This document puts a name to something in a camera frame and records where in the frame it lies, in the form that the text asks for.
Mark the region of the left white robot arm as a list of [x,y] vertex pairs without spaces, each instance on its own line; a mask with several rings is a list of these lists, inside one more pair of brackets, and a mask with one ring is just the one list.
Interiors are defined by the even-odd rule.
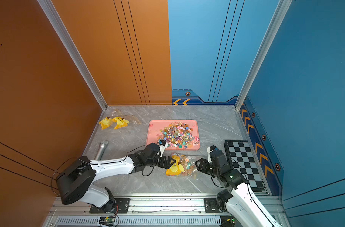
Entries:
[[103,178],[143,172],[145,167],[169,169],[176,161],[164,156],[165,141],[146,145],[143,150],[132,150],[124,158],[90,160],[82,156],[71,163],[55,179],[63,205],[84,202],[101,213],[117,212],[117,202],[108,188],[94,184]]

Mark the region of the clear ziploc bag with candies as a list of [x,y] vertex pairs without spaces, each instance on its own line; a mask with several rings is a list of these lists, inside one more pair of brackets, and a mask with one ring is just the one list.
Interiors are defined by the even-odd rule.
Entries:
[[110,126],[112,126],[115,123],[114,118],[115,118],[115,116],[109,115],[109,116],[105,117],[104,119],[102,119],[99,122],[101,129],[105,130],[105,129],[109,128]]

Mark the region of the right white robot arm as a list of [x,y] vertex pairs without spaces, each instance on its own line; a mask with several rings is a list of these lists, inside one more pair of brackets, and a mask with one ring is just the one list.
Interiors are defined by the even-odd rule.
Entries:
[[217,194],[218,207],[238,219],[244,227],[280,227],[253,193],[249,182],[230,167],[227,156],[215,146],[207,149],[208,159],[195,162],[198,171],[216,178],[223,190]]

